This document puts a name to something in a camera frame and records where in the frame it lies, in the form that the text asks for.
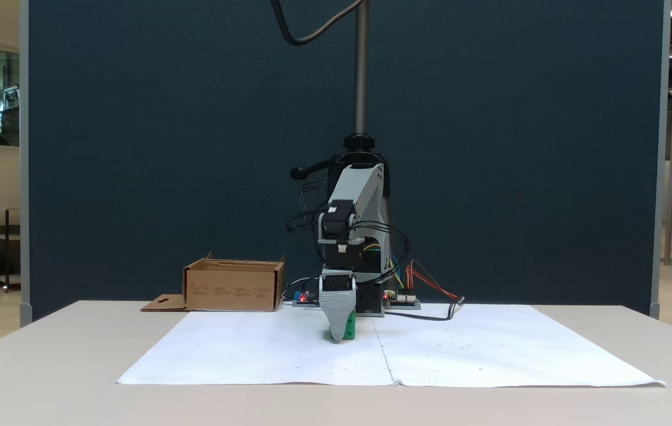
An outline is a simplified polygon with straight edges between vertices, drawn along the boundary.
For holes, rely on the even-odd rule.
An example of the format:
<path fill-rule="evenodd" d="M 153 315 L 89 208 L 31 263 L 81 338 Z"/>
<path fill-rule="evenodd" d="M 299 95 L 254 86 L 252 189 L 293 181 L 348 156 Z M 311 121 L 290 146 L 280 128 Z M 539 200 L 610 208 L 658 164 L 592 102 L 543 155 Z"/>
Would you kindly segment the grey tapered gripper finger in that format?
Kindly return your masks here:
<path fill-rule="evenodd" d="M 334 341 L 354 340 L 356 337 L 356 295 L 324 294 L 319 296 L 319 307 L 329 323 Z"/>

